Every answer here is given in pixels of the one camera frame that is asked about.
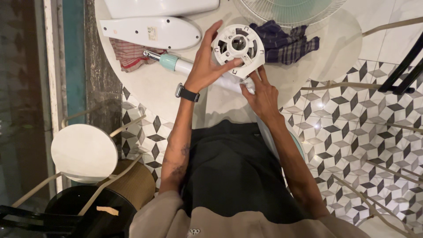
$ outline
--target watch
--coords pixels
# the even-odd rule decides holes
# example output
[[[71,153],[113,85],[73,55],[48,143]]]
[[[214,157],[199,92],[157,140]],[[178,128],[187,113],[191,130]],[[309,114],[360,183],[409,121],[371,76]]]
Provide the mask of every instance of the watch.
[[[198,102],[200,94],[186,90],[184,88],[184,85],[182,83],[179,83],[178,87],[176,88],[175,97],[182,97],[189,101]]]

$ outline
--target sleeve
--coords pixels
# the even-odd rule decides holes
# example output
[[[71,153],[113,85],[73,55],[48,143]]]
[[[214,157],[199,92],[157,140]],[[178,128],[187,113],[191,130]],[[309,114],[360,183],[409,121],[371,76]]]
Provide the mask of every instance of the sleeve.
[[[160,194],[135,214],[129,227],[129,238],[166,237],[182,203],[176,191]]]
[[[332,215],[321,217],[318,220],[337,238],[370,238],[370,236],[360,230],[360,228]]]

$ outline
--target red checkered cloth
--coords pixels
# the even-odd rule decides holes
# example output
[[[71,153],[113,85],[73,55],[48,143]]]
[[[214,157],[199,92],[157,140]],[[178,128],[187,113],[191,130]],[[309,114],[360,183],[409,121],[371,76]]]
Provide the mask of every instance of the red checkered cloth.
[[[132,72],[143,64],[152,64],[156,62],[143,55],[144,50],[150,50],[157,54],[163,54],[166,50],[145,47],[139,44],[134,44],[114,38],[109,38],[112,44],[113,50],[115,51],[116,60],[121,63],[122,71],[127,73]]]

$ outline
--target sticker label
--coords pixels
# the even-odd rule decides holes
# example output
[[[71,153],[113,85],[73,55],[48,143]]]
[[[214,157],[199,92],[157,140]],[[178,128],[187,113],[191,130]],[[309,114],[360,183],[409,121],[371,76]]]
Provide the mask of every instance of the sticker label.
[[[157,38],[157,27],[154,26],[148,26],[147,27],[148,30],[148,39],[150,41],[158,41],[159,39]]]

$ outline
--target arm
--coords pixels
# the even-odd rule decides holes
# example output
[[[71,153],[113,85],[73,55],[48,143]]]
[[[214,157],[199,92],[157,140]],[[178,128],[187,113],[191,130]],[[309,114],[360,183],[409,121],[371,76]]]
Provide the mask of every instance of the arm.
[[[223,73],[238,66],[242,60],[234,59],[225,65],[217,66],[212,62],[211,42],[222,25],[222,20],[214,23],[204,34],[200,49],[195,55],[194,65],[184,87],[194,93],[208,87]],[[162,163],[159,194],[166,191],[179,191],[185,176],[190,157],[192,113],[194,102],[181,98],[175,125],[166,148]]]
[[[285,118],[277,108],[277,96],[279,92],[270,85],[264,67],[258,68],[250,74],[255,83],[255,95],[241,85],[242,95],[248,100],[254,112],[263,120],[269,128],[272,138],[275,141],[276,149],[280,158],[280,166],[285,172],[286,181],[294,198],[314,218],[329,215],[320,195],[316,181],[308,170],[295,142],[292,140],[285,125]]]

